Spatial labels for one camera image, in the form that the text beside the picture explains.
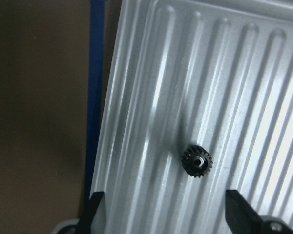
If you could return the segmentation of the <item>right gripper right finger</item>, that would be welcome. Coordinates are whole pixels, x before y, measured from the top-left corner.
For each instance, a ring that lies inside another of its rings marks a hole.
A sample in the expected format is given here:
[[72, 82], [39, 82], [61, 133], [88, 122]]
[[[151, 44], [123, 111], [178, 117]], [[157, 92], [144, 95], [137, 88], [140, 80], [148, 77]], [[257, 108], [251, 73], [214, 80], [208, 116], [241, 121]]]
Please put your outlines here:
[[283, 220], [260, 216], [237, 190], [225, 192], [225, 220], [233, 234], [293, 234]]

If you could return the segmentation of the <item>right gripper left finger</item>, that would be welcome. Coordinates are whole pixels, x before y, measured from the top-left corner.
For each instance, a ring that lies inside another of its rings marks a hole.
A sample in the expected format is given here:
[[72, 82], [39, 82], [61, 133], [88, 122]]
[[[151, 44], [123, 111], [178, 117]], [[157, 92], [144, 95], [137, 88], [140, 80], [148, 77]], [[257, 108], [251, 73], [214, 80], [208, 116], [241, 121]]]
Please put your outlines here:
[[90, 234], [91, 224], [99, 207], [99, 204], [104, 196], [103, 191], [94, 192], [91, 195], [88, 206], [81, 215], [75, 229], [75, 234]]

